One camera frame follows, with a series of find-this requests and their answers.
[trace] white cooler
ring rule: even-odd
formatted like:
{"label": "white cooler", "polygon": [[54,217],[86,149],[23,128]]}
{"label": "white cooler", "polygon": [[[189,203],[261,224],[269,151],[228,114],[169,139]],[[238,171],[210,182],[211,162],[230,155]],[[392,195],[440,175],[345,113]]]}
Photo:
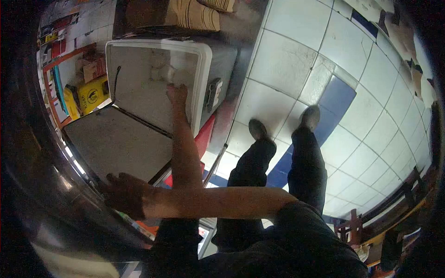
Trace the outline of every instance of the white cooler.
{"label": "white cooler", "polygon": [[126,172],[155,183],[172,156],[167,84],[188,87],[186,114],[196,136],[207,120],[203,113],[211,115],[225,97],[236,54],[206,39],[109,41],[105,55],[113,102],[65,126],[65,141],[96,181]]}

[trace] black shirt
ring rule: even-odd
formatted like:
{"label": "black shirt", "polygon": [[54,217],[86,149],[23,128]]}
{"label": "black shirt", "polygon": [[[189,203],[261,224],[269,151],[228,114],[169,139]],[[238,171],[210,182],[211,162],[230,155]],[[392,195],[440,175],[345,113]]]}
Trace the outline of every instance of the black shirt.
{"label": "black shirt", "polygon": [[367,267],[317,211],[284,206],[264,239],[244,251],[198,260],[198,221],[164,220],[141,277],[366,277]]}

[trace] cardboard box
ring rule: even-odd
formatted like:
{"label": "cardboard box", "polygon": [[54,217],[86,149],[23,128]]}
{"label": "cardboard box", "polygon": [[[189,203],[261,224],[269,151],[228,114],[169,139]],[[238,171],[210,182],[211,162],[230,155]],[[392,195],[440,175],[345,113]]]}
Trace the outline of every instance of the cardboard box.
{"label": "cardboard box", "polygon": [[107,73],[105,59],[103,57],[85,65],[83,67],[85,83],[90,82],[96,77]]}

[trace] yellow box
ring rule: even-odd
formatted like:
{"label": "yellow box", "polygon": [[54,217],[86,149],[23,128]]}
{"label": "yellow box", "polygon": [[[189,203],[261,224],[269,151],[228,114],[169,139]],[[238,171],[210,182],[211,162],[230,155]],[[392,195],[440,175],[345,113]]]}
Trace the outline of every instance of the yellow box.
{"label": "yellow box", "polygon": [[109,98],[107,75],[93,79],[83,85],[77,90],[77,95],[84,115],[90,113]]}

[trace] hand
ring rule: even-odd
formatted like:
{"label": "hand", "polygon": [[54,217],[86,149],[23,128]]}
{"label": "hand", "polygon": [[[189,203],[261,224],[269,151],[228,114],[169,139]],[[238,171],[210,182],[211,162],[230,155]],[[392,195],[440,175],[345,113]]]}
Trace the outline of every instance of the hand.
{"label": "hand", "polygon": [[167,96],[174,111],[186,112],[187,94],[187,87],[184,84],[179,87],[175,87],[173,84],[167,85]]}
{"label": "hand", "polygon": [[144,220],[144,208],[154,206],[158,188],[127,173],[119,173],[119,177],[110,173],[107,180],[109,185],[104,185],[105,204],[134,220]]}

